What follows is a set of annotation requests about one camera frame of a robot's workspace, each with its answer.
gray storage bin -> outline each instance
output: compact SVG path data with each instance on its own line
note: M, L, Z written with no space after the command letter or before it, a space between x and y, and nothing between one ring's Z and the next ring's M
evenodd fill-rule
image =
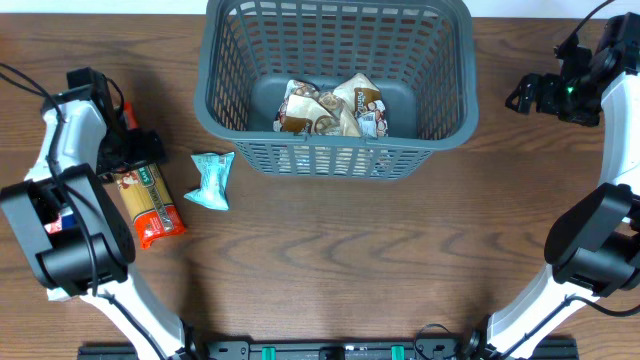
M478 122L471 16L461 0L210 0L195 111L267 174L397 179ZM389 137L276 133L290 79L380 88Z

light blue packet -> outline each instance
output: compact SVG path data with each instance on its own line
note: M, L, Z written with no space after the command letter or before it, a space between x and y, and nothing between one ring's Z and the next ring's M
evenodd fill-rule
M209 209L229 210L225 190L234 157L234 153L191 155L202 178L200 189L185 194L184 198Z

wooden tabletop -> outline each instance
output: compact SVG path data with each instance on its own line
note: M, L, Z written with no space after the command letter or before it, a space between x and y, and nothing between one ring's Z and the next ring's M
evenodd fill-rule
M138 250L167 306L210 339L410 338L426 323L462 332L526 286L550 226L597 185L603 128L524 117L504 99L529 72L556 72L552 47L577 21L475 19L480 122L459 149L396 182L270 177L236 157L229 212L182 196L190 155L234 151L193 112L203 16L1 15L0 58L49 91L92 66L120 85L138 121L164 140L161 167L188 234ZM603 22L583 30L594 45ZM0 83L0 184L22 181L42 143L41 99ZM124 210L113 186L112 199ZM49 303L0 217L0 358L74 359L86 343L126 339L80 300ZM640 292L602 304L630 308ZM557 334L582 359L640 356L640 317L581 310Z

white background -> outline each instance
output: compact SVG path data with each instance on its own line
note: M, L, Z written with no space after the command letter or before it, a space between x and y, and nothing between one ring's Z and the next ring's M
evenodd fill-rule
M583 18L604 0L463 1L476 17ZM207 0L0 0L0 13L204 14L206 6ZM617 0L594 18L629 11L640 13L640 0Z

basket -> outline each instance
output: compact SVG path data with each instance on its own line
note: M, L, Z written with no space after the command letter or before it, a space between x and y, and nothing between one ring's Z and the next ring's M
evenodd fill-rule
M475 54L461 0L210 0L195 112L267 174L398 179L478 122ZM388 137L277 133L290 79L334 88L363 73Z

